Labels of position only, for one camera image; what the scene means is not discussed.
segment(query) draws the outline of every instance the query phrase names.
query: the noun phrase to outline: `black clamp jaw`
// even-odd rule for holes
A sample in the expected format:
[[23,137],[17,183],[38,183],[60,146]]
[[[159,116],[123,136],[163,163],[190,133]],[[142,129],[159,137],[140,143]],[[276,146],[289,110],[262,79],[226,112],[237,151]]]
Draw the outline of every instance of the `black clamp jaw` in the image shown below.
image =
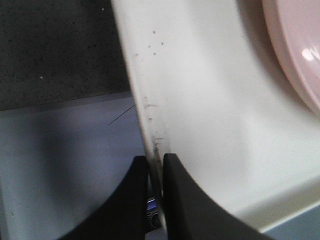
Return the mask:
[[[145,239],[160,226],[155,205],[147,205],[148,169],[136,156],[109,199],[61,240]],[[271,240],[208,197],[173,153],[163,159],[163,207],[169,240]]]

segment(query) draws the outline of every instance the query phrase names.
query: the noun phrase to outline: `white plastic surface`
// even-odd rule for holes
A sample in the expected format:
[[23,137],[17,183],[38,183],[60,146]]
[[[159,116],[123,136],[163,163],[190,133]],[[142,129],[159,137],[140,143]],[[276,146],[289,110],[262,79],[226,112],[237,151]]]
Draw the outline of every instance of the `white plastic surface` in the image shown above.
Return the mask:
[[148,158],[265,231],[320,200],[320,120],[282,72],[261,1],[113,0]]

